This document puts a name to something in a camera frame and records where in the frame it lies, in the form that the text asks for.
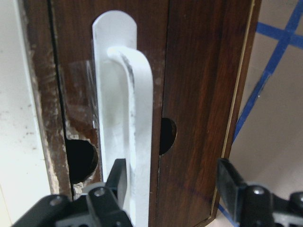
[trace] white wall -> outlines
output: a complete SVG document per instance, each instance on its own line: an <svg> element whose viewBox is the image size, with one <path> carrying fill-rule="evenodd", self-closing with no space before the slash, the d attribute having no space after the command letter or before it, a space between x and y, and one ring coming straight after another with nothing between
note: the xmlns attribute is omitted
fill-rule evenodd
<svg viewBox="0 0 303 227"><path fill-rule="evenodd" d="M5 227L6 209L15 222L50 189L18 6L12 0L0 5L0 226Z"/></svg>

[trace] white handle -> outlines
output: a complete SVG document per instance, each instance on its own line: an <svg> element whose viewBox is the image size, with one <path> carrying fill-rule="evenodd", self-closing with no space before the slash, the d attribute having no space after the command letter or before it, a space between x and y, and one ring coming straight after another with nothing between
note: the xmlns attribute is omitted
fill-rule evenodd
<svg viewBox="0 0 303 227"><path fill-rule="evenodd" d="M126 158L128 189L124 208L134 226L148 226L152 71L136 50L136 23L109 11L93 24L103 178L116 158Z"/></svg>

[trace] wooden cabinet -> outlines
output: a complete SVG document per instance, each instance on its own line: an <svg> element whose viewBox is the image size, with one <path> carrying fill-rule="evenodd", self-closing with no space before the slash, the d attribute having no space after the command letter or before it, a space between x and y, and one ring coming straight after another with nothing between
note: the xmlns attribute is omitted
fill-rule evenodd
<svg viewBox="0 0 303 227"><path fill-rule="evenodd" d="M102 180L91 26L118 9L136 21L138 50L153 72L149 226L213 220L216 160L231 149L259 6L259 0L20 1L52 192L77 195Z"/></svg>

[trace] white plastic handle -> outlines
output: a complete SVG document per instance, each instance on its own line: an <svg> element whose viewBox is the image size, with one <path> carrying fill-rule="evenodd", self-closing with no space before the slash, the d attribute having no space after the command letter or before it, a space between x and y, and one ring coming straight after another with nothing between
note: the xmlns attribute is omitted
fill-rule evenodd
<svg viewBox="0 0 303 227"><path fill-rule="evenodd" d="M153 82L136 41L135 21L121 11L106 12L93 24L103 178L116 158L126 158L124 209L134 226L147 227Z"/></svg>

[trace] dark brown wood panel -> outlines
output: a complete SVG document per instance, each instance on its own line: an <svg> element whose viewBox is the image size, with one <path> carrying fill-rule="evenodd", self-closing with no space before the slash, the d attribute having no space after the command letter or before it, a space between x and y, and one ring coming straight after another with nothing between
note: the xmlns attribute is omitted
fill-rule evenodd
<svg viewBox="0 0 303 227"><path fill-rule="evenodd" d="M175 122L177 137L160 157L157 227L204 226L213 218L216 161L229 130L252 4L170 2L163 117Z"/></svg>
<svg viewBox="0 0 303 227"><path fill-rule="evenodd" d="M19 7L51 193L71 198L47 2L20 0Z"/></svg>
<svg viewBox="0 0 303 227"><path fill-rule="evenodd" d="M78 136L79 139L90 140L97 149L99 148L98 132L92 125L90 101L86 96L85 86L87 76L85 65L92 60L91 26L100 14L114 9L128 13L137 23L138 50L143 52L149 60L154 81L150 223L154 223L157 196L168 6L168 0L52 1L56 49L67 123L66 135L68 139Z"/></svg>

